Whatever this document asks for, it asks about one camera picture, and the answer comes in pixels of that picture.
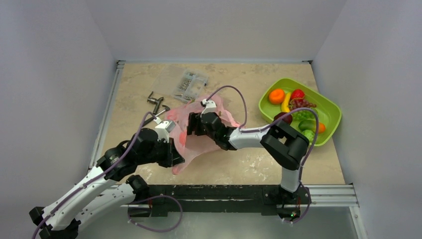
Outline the green plastic tray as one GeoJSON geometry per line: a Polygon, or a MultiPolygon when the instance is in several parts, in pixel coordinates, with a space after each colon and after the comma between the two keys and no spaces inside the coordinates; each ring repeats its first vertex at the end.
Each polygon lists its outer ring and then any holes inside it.
{"type": "Polygon", "coordinates": [[[325,125],[325,131],[318,134],[315,146],[322,146],[331,138],[340,123],[341,109],[318,91],[289,78],[283,78],[273,83],[259,100],[258,108],[266,122],[271,123],[274,116],[281,112],[281,105],[274,105],[268,99],[274,89],[282,89],[285,93],[293,92],[296,89],[302,90],[305,93],[305,99],[316,104],[315,112],[318,114],[318,120],[325,125]]]}

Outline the fake red strawberry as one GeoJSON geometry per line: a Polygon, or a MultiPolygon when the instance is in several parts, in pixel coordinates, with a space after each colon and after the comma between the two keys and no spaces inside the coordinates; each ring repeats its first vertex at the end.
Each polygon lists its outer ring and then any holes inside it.
{"type": "Polygon", "coordinates": [[[305,93],[301,90],[301,89],[295,89],[292,93],[291,93],[291,98],[290,100],[303,100],[305,98],[305,93]]]}

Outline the black metal clamp tool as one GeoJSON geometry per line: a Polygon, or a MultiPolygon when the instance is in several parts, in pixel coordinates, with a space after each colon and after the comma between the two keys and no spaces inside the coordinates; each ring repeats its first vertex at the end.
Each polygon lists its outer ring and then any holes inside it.
{"type": "Polygon", "coordinates": [[[163,97],[154,98],[154,97],[152,97],[152,96],[153,96],[153,94],[154,94],[154,92],[152,91],[152,92],[149,94],[149,96],[148,96],[148,98],[147,98],[147,101],[148,101],[149,103],[151,103],[151,104],[154,104],[154,105],[155,105],[155,106],[154,106],[154,109],[153,109],[153,111],[152,111],[152,113],[155,115],[155,114],[157,114],[157,113],[158,113],[159,107],[161,106],[161,103],[163,102],[164,98],[163,98],[163,97]]]}

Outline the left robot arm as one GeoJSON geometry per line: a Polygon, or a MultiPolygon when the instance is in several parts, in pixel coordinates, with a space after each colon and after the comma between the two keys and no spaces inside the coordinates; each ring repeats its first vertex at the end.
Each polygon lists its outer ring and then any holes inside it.
{"type": "Polygon", "coordinates": [[[130,140],[106,151],[87,175],[69,192],[47,207],[34,207],[29,215],[37,226],[32,238],[75,239],[88,225],[124,204],[151,205],[164,198],[134,175],[139,165],[158,163],[170,168],[184,162],[178,153],[170,121],[154,129],[139,129],[130,140]]]}

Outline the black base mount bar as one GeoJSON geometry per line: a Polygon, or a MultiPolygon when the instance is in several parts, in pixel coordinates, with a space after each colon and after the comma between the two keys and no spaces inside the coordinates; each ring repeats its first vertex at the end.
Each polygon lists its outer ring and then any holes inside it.
{"type": "Polygon", "coordinates": [[[127,211],[134,218],[166,217],[172,212],[260,213],[295,221],[301,207],[311,203],[304,186],[291,193],[280,185],[150,185],[127,211]]]}

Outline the clear screw organizer box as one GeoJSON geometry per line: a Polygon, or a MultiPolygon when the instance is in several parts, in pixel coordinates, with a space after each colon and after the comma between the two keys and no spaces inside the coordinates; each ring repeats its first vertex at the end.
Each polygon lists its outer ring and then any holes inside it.
{"type": "Polygon", "coordinates": [[[209,76],[207,74],[197,70],[186,69],[171,95],[177,100],[188,103],[202,94],[208,81],[209,76]]]}

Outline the fake green lime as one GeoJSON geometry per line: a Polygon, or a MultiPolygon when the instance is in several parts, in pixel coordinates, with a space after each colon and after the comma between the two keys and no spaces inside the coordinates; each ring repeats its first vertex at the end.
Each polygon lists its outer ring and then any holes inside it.
{"type": "Polygon", "coordinates": [[[302,135],[305,136],[310,143],[312,143],[316,134],[310,129],[305,129],[302,131],[302,135]]]}

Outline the aluminium frame rail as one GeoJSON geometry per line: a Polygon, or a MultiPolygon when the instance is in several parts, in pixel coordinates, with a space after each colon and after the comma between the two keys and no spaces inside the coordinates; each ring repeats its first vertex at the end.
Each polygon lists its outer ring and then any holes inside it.
{"type": "Polygon", "coordinates": [[[118,92],[121,76],[124,70],[124,66],[127,63],[126,60],[118,60],[116,63],[116,71],[114,74],[114,78],[112,80],[110,94],[108,96],[105,112],[102,117],[102,121],[100,123],[100,128],[94,143],[93,151],[90,157],[90,163],[88,167],[88,171],[90,172],[91,169],[94,167],[95,162],[101,157],[101,153],[103,151],[103,146],[106,138],[106,133],[109,126],[109,121],[111,119],[112,110],[114,107],[114,101],[118,92]]]}

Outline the pink plastic bag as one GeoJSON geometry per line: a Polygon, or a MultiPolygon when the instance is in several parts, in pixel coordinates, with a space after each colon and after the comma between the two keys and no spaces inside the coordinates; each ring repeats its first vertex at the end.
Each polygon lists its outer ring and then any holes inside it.
{"type": "Polygon", "coordinates": [[[206,99],[206,96],[202,96],[192,103],[173,108],[164,116],[165,120],[172,120],[175,123],[169,136],[174,140],[177,152],[185,160],[184,163],[172,167],[174,175],[180,174],[196,157],[220,149],[206,135],[187,135],[189,113],[201,113],[204,108],[200,101],[203,99],[206,99]]]}

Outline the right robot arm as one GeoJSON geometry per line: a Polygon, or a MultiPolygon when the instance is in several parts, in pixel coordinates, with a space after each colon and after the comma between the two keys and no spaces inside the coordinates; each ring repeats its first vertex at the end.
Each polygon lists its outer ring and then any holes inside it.
{"type": "Polygon", "coordinates": [[[282,167],[280,198],[287,203],[299,196],[301,160],[306,155],[310,141],[283,120],[267,128],[242,131],[226,126],[217,113],[190,113],[187,134],[206,135],[223,150],[264,148],[282,167]]]}

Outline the fake red grapes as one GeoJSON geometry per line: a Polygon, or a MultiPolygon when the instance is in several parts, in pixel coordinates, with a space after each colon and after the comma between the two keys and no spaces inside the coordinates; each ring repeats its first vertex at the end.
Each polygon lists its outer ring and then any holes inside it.
{"type": "Polygon", "coordinates": [[[305,100],[305,99],[293,99],[289,103],[290,110],[294,110],[297,108],[316,108],[316,107],[317,107],[316,104],[309,102],[308,100],[305,100]]]}

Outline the fake mango green orange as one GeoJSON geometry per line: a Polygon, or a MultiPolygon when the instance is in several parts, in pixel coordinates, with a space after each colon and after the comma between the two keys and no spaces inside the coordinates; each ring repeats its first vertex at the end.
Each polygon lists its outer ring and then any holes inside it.
{"type": "Polygon", "coordinates": [[[326,127],[323,123],[317,123],[315,120],[303,120],[299,123],[298,128],[300,131],[311,130],[314,133],[324,133],[326,127]]]}

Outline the fake dark red plum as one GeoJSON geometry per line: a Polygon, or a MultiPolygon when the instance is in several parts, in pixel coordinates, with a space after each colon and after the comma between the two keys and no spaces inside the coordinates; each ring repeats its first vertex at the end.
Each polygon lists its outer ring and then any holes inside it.
{"type": "Polygon", "coordinates": [[[277,119],[281,118],[285,123],[291,124],[293,122],[293,117],[291,115],[286,115],[287,112],[280,112],[277,115],[274,116],[273,121],[276,121],[277,119]]]}

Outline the fake green grapes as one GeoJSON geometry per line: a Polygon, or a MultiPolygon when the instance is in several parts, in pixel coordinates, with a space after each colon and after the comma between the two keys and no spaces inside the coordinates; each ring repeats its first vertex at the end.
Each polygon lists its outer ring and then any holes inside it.
{"type": "Polygon", "coordinates": [[[293,120],[303,121],[303,120],[314,120],[315,115],[310,111],[298,111],[292,113],[293,120]]]}

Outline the fake banana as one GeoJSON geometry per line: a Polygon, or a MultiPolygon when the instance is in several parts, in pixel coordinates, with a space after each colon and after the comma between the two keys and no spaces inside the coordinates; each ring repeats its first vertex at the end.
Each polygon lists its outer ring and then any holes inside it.
{"type": "Polygon", "coordinates": [[[291,95],[292,95],[291,92],[288,92],[288,93],[285,94],[285,98],[284,98],[283,102],[281,103],[281,112],[288,113],[288,112],[291,111],[290,108],[289,108],[291,95]]]}

